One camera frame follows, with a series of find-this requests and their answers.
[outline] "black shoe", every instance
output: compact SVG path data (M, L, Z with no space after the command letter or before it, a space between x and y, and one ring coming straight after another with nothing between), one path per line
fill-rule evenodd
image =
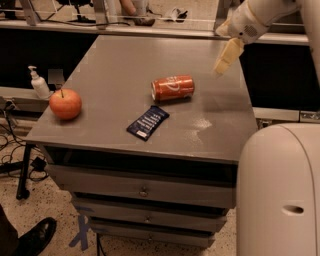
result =
M37 256L48 245L56 231L57 222L45 218L29 232L19 238L19 245L13 256Z
M147 26L151 27L155 23L155 19L145 19L145 18L134 18L134 24L136 26Z

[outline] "bottle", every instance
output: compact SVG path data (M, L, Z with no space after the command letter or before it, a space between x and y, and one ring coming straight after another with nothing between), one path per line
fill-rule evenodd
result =
M32 77L31 85L33 86L34 90L36 91L38 97L40 99L48 99L50 97L50 90L46 80L43 77L39 76L38 73L35 71L37 67L29 66L30 74Z

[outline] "pump bottle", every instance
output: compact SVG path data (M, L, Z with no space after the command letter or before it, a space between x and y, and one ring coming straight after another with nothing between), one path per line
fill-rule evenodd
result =
M38 73L35 71L37 67L29 66L28 67L31 71L31 85L33 86L34 90L36 91L38 97L40 99L48 99L50 97L50 90L46 80L43 77L39 76Z

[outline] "coca-cola can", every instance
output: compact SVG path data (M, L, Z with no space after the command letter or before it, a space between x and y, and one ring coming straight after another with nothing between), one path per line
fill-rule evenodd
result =
M189 75L159 78L151 83L154 101L192 97L194 89L193 79Z

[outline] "red apple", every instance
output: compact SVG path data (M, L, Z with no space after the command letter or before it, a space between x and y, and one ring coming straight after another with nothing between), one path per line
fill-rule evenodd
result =
M70 120L81 112L82 100L74 90L60 89L51 95L49 106L57 117Z

